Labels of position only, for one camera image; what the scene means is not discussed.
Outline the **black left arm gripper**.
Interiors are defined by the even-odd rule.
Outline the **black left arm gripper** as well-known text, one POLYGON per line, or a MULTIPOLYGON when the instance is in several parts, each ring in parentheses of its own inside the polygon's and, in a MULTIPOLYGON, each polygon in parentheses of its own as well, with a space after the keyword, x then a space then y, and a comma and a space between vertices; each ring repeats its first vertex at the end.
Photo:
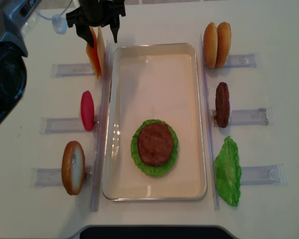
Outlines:
POLYGON ((114 42, 118 43, 119 16, 126 16, 124 0, 80 0, 79 7, 66 14, 68 27, 76 25, 76 33, 91 47, 94 37, 89 26, 110 25, 114 42))

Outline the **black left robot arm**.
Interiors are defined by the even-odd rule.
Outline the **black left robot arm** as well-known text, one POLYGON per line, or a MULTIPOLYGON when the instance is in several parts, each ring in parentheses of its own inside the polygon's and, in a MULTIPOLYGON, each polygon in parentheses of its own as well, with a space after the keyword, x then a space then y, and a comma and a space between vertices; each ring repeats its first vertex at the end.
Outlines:
MULTIPOLYGON (((27 71, 23 59, 28 51, 21 32, 39 4, 38 0, 0 0, 0 124, 25 91, 27 71)), ((96 48, 92 28, 109 25, 117 39, 120 17, 125 15, 123 0, 81 0, 78 8, 61 18, 61 25, 76 27, 77 35, 96 48)))

